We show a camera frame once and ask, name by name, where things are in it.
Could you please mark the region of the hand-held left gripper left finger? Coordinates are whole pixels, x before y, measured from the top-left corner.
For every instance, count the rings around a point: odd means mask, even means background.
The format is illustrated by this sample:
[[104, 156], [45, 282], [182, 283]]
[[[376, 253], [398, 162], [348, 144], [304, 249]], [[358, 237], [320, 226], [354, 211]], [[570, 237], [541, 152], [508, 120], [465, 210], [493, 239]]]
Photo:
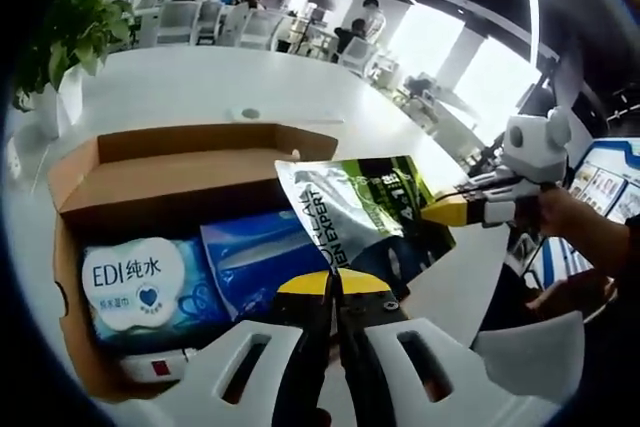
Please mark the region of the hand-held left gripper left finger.
[[333, 277], [284, 283], [271, 311], [201, 350], [176, 387], [179, 426], [301, 426], [316, 409], [328, 364]]

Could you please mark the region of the person's right hand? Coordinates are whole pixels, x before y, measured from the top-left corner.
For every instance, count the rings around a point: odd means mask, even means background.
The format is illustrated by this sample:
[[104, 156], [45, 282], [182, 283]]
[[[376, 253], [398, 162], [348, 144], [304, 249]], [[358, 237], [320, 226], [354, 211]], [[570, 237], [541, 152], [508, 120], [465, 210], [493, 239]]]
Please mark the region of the person's right hand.
[[590, 205], [558, 187], [542, 191], [538, 205], [541, 232], [570, 242], [586, 239], [592, 224], [600, 217]]

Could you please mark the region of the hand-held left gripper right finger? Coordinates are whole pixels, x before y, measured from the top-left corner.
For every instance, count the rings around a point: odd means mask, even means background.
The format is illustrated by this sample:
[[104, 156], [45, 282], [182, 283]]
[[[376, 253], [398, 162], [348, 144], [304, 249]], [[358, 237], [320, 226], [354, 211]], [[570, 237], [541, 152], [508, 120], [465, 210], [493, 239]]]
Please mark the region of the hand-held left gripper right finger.
[[338, 273], [340, 357], [360, 426], [491, 426], [494, 386], [481, 359], [425, 318], [410, 318], [391, 288]]

